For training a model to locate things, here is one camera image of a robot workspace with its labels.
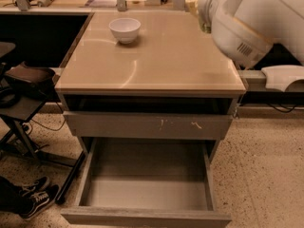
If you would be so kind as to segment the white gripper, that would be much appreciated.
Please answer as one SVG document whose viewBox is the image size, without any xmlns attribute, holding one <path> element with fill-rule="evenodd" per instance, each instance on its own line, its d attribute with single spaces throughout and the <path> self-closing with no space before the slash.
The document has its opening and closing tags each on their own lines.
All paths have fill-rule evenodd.
<svg viewBox="0 0 304 228">
<path fill-rule="evenodd" d="M 185 0 L 189 12 L 199 17 L 199 25 L 203 32 L 210 33 L 212 20 L 218 9 L 224 9 L 229 15 L 233 15 L 242 0 Z"/>
</svg>

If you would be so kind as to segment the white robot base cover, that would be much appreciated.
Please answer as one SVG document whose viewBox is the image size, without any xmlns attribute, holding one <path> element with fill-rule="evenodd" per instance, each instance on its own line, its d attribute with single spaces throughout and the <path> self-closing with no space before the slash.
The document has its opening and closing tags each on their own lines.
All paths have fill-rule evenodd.
<svg viewBox="0 0 304 228">
<path fill-rule="evenodd" d="M 304 80 L 304 66 L 281 65 L 267 66 L 261 72 L 266 77 L 267 89 L 285 92 L 292 83 Z"/>
</svg>

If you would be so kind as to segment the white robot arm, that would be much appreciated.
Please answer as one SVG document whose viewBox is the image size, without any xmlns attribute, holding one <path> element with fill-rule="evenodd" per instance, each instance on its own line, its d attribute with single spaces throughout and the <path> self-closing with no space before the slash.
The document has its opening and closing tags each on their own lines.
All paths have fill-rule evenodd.
<svg viewBox="0 0 304 228">
<path fill-rule="evenodd" d="M 185 0 L 218 49 L 254 67 L 280 45 L 304 61 L 304 0 Z"/>
</svg>

